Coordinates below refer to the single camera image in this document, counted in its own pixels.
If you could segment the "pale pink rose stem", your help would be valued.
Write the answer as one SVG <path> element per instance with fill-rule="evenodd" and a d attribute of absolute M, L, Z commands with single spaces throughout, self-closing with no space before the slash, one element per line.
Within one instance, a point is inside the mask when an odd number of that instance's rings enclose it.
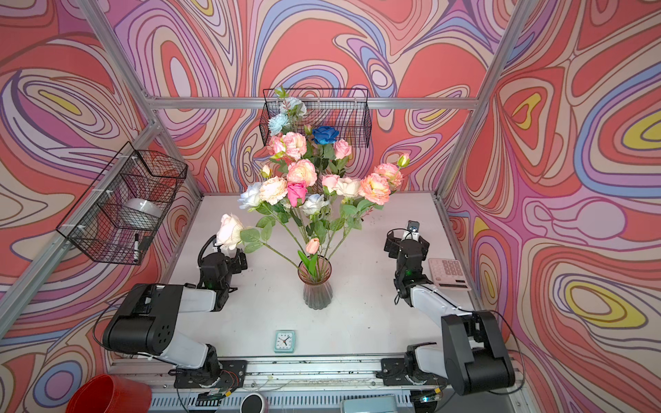
<path fill-rule="evenodd" d="M 251 254 L 261 249 L 267 249 L 276 254 L 295 268 L 299 263 L 282 252 L 282 246 L 274 239 L 274 228 L 282 229 L 293 239 L 294 245 L 301 251 L 302 244 L 296 235 L 289 229 L 287 222 L 283 222 L 279 215 L 265 215 L 255 226 L 245 226 L 235 214 L 224 214 L 221 218 L 220 229 L 216 233 L 215 243 L 237 244 L 237 251 L 241 249 L 245 254 Z"/>

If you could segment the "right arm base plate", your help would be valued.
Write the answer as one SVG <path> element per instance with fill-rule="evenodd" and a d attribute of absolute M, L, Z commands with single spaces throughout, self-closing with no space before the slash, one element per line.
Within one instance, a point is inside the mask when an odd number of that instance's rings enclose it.
<path fill-rule="evenodd" d="M 425 373 L 414 362 L 405 357 L 388 357 L 380 360 L 380 369 L 375 377 L 383 381 L 385 386 L 423 386 L 433 385 L 445 387 L 449 382 L 446 378 L 433 373 Z"/>

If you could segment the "pale blue flower stem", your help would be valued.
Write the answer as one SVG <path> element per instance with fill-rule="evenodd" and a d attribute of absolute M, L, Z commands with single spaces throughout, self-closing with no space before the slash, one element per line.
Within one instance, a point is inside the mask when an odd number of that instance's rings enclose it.
<path fill-rule="evenodd" d="M 267 99 L 268 128 L 271 136 L 296 132 L 306 116 L 306 104 L 282 86 L 272 89 Z"/>

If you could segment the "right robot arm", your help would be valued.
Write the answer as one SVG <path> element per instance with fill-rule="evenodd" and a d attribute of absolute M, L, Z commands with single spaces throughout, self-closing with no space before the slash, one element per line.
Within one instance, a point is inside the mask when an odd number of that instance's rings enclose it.
<path fill-rule="evenodd" d="M 499 322 L 491 311 L 464 309 L 443 294 L 423 273 L 430 243 L 413 229 L 392 229 L 384 251 L 396 260 L 394 287 L 396 303 L 426 315 L 442 330 L 441 343 L 423 342 L 407 347 L 400 368 L 382 361 L 382 380 L 399 376 L 413 385 L 446 380 L 461 395 L 499 393 L 516 383 Z"/>

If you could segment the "pink double peony stem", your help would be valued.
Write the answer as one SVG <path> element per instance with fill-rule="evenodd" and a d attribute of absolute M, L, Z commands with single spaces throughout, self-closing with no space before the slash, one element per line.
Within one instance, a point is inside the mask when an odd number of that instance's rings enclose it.
<path fill-rule="evenodd" d="M 353 230 L 361 229 L 363 218 L 374 209 L 382 209 L 390 200 L 390 197 L 399 191 L 404 175 L 402 170 L 407 168 L 411 159 L 407 154 L 403 154 L 395 163 L 381 163 L 374 170 L 361 178 L 361 196 L 363 199 L 358 204 L 359 213 L 356 217 L 343 218 L 340 213 L 342 198 L 336 191 L 325 194 L 332 199 L 339 198 L 339 217 L 330 222 L 330 235 L 327 239 L 327 246 L 324 256 L 330 260 L 337 252 L 339 247 L 345 242 Z"/>

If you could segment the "large peach rose stem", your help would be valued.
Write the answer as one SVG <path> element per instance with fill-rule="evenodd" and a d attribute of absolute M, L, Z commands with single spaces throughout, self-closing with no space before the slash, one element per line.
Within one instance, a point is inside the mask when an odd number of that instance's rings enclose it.
<path fill-rule="evenodd" d="M 303 134 L 289 132 L 281 137 L 284 154 L 294 161 L 299 161 L 307 153 L 307 139 Z"/>

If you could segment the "pink tulip stem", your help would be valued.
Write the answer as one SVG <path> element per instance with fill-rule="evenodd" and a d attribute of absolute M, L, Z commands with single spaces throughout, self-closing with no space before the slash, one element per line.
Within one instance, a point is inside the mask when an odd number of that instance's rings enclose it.
<path fill-rule="evenodd" d="M 301 260 L 299 268 L 304 270 L 307 278 L 312 282 L 319 282 L 321 280 L 321 271 L 318 269 L 319 248 L 320 240 L 317 237 L 314 237 L 307 242 L 304 251 L 298 251 L 298 256 Z"/>

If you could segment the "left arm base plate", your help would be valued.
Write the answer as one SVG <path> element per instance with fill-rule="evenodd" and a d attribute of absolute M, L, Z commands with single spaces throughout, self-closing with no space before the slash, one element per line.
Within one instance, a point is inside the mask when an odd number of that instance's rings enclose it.
<path fill-rule="evenodd" d="M 206 362 L 202 368 L 172 368 L 168 375 L 175 379 L 177 389 L 236 390 L 244 385 L 248 361 L 216 360 Z"/>

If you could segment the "red pink rose stem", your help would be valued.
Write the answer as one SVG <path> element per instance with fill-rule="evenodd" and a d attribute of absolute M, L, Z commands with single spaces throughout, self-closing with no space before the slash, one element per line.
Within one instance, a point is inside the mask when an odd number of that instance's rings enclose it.
<path fill-rule="evenodd" d="M 283 143 L 282 135 L 278 134 L 271 136 L 268 140 L 267 149 L 269 151 L 270 157 L 273 159 L 279 159 L 286 155 L 286 146 Z"/>

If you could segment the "small pink rose stem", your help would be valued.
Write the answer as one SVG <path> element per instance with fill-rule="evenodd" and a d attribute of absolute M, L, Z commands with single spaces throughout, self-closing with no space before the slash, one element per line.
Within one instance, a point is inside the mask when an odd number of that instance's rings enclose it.
<path fill-rule="evenodd" d="M 333 193 L 337 188 L 338 180 L 339 180 L 338 175 L 334 175 L 334 174 L 324 175 L 321 181 L 324 191 L 329 194 Z"/>

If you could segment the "cream peony flower stem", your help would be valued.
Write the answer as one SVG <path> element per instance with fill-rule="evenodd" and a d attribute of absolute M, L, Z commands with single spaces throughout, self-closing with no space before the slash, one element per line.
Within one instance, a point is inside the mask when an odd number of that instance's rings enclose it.
<path fill-rule="evenodd" d="M 258 188 L 258 203 L 253 207 L 263 215 L 258 221 L 258 228 L 253 232 L 254 239 L 245 244 L 248 250 L 266 247 L 273 252 L 277 249 L 269 244 L 275 224 L 287 228 L 292 220 L 300 230 L 301 237 L 306 241 L 301 244 L 299 239 L 294 240 L 299 247 L 301 264 L 316 275 L 318 270 L 314 266 L 318 263 L 318 250 L 320 240 L 313 230 L 313 222 L 304 218 L 305 215 L 313 217 L 316 211 L 312 210 L 312 202 L 321 201 L 319 194 L 309 194 L 308 189 L 317 182 L 318 175 L 312 162 L 300 159 L 291 163 L 285 177 L 270 177 L 262 182 Z"/>

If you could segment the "cream white rose stem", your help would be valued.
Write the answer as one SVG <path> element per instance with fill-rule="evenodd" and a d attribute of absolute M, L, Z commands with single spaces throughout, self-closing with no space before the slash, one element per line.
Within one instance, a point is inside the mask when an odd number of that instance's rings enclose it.
<path fill-rule="evenodd" d="M 361 196 L 361 180 L 350 177 L 339 178 L 335 188 L 341 200 L 340 213 L 343 218 L 356 217 Z"/>

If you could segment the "magenta rose stem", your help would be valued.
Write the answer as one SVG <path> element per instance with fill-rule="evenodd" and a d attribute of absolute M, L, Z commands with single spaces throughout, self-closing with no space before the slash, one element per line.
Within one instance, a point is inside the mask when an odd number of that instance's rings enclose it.
<path fill-rule="evenodd" d="M 289 214 L 294 219 L 303 240 L 306 242 L 310 241 L 314 237 L 311 237 L 308 234 L 306 225 L 304 224 L 299 208 L 305 204 L 307 197 L 307 187 L 301 183 L 291 183 L 287 184 L 287 201 L 289 202 Z"/>

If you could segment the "pink peony flower stem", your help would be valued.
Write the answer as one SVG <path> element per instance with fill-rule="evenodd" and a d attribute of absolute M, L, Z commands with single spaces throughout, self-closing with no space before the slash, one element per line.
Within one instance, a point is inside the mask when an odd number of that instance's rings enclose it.
<path fill-rule="evenodd" d="M 301 159 L 289 165 L 286 179 L 291 183 L 301 183 L 306 187 L 311 187 L 317 182 L 318 174 L 310 160 Z"/>

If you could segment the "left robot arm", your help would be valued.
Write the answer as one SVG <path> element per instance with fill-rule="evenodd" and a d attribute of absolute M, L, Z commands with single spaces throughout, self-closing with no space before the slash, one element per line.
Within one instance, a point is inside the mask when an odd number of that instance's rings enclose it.
<path fill-rule="evenodd" d="M 177 329 L 182 314 L 218 313 L 231 293 L 232 277 L 248 268 L 239 250 L 228 257 L 216 251 L 198 256 L 200 280 L 194 284 L 138 284 L 127 294 L 104 329 L 101 344 L 115 353 L 151 357 L 173 366 L 175 388 L 211 388 L 223 368 L 211 344 Z"/>

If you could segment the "pink glass vase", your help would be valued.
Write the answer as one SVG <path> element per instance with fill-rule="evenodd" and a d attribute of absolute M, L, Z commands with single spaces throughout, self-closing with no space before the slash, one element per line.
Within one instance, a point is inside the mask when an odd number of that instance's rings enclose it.
<path fill-rule="evenodd" d="M 318 258 L 315 275 L 309 272 L 304 262 L 300 262 L 298 276 L 304 283 L 303 299 L 309 308 L 323 310 L 330 306 L 333 299 L 331 275 L 332 264 L 324 256 Z"/>

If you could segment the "blue rose stem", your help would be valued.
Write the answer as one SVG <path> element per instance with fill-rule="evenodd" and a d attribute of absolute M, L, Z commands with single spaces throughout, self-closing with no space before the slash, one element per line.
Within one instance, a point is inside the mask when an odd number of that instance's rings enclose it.
<path fill-rule="evenodd" d="M 325 170 L 336 158 L 334 145 L 339 137 L 339 130 L 334 127 L 321 126 L 313 129 L 313 163 Z"/>

